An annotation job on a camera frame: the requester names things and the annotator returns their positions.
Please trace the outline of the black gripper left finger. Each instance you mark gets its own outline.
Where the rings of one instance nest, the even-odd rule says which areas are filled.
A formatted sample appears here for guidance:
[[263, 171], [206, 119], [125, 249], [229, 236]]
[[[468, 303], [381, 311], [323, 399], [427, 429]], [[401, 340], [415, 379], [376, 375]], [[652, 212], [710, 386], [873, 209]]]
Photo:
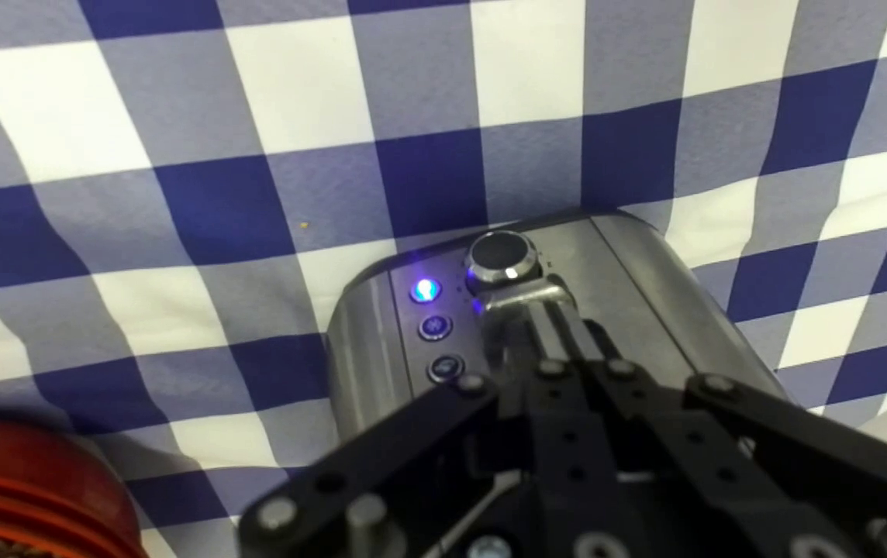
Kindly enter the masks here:
[[541, 307], [503, 370], [426, 392], [253, 500], [239, 558], [605, 558], [617, 464], [585, 379], [591, 328]]

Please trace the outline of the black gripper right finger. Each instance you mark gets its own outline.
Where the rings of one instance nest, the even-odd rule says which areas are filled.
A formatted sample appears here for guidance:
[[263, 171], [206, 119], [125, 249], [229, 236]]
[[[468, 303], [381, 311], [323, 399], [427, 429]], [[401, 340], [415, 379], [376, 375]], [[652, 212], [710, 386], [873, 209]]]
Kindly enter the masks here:
[[691, 500], [678, 521], [702, 558], [887, 558], [883, 441], [717, 371], [664, 389], [591, 324], [567, 347], [619, 460]]

